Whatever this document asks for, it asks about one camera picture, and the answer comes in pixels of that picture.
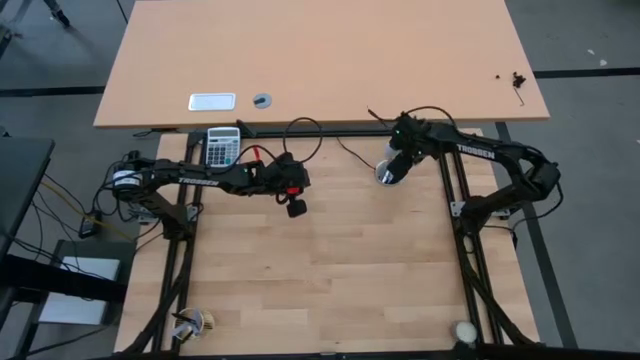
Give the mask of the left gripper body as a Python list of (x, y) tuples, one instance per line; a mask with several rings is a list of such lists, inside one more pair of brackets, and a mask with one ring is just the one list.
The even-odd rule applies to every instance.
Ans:
[(261, 170), (261, 184), (268, 195), (297, 196), (311, 186), (308, 171), (291, 152), (283, 152)]

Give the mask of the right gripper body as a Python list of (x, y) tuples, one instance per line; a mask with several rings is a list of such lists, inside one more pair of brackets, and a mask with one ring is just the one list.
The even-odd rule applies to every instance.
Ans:
[(392, 128), (391, 159), (406, 157), (411, 162), (421, 162), (426, 157), (431, 157), (436, 160), (437, 147), (429, 138), (433, 127), (434, 123), (431, 121), (402, 112)]

